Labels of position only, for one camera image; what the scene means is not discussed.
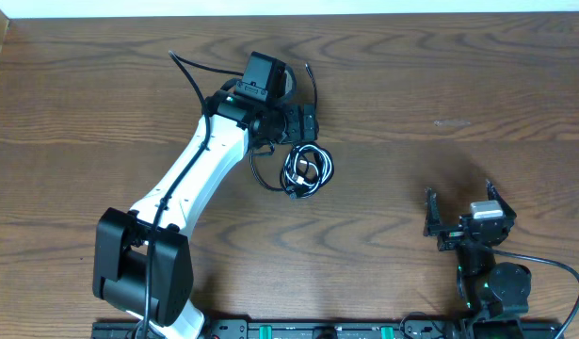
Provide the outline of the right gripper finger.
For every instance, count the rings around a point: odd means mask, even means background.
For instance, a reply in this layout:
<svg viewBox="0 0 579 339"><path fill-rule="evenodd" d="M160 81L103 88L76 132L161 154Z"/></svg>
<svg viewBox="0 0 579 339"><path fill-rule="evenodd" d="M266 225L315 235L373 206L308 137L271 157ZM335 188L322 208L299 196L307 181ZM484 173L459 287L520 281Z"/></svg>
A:
<svg viewBox="0 0 579 339"><path fill-rule="evenodd" d="M506 201L499 194L496 186L489 179L486 180L486 189L489 200L498 202L506 218L515 219L517 217L516 212L511 208L511 206L508 203L506 203Z"/></svg>
<svg viewBox="0 0 579 339"><path fill-rule="evenodd" d="M437 194L430 188L426 188L426 220L424 236L437 236L442 230L442 219L437 204Z"/></svg>

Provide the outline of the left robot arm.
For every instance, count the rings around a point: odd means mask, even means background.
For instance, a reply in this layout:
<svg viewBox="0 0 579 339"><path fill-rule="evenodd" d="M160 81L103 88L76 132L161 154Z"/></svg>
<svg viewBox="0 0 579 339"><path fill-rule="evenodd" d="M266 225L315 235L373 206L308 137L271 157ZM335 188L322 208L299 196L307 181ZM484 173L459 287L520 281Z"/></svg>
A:
<svg viewBox="0 0 579 339"><path fill-rule="evenodd" d="M297 79L279 59L254 52L241 72L201 96L197 130L172 167L127 211L110 208L98 221L92 290L133 315L132 338L195 338L205 318L190 300L190 237L206 204L243 159L290 147L277 189L311 197L333 175L317 145L315 105L294 102Z"/></svg>

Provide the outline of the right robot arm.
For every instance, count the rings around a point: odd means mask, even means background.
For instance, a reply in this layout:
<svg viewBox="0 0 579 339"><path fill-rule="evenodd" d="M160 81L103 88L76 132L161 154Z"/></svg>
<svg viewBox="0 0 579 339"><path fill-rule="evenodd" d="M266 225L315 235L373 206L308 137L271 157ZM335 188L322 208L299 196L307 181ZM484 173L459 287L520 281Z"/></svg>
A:
<svg viewBox="0 0 579 339"><path fill-rule="evenodd" d="M523 337L519 315L529 311L531 272L526 266L498 264L494 248L508 237L516 212L491 181L488 198L470 204L456 224L442 221L434 190L426 190L424 235L437 239L439 251L454 251L458 259L457 289L469 313L448 325L447 338Z"/></svg>

